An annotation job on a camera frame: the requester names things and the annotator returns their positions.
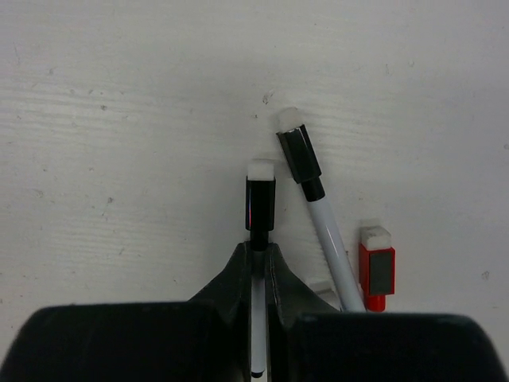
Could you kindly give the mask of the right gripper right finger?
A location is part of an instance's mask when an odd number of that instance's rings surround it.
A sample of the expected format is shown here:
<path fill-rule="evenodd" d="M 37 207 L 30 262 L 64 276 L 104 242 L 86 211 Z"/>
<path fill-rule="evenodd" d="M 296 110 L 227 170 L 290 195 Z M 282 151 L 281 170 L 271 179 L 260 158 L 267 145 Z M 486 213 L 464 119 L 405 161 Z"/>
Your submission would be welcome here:
<path fill-rule="evenodd" d="M 483 329 L 455 314 L 340 312 L 265 254 L 270 381 L 506 381 Z"/>

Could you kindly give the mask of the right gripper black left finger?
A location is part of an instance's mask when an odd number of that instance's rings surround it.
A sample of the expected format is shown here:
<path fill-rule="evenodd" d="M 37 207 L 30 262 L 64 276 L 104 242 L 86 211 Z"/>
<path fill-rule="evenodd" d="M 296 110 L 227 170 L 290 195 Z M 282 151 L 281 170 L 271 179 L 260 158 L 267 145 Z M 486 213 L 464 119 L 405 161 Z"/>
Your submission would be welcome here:
<path fill-rule="evenodd" d="M 18 331 L 4 381 L 248 381 L 251 253 L 183 302 L 50 306 Z"/>

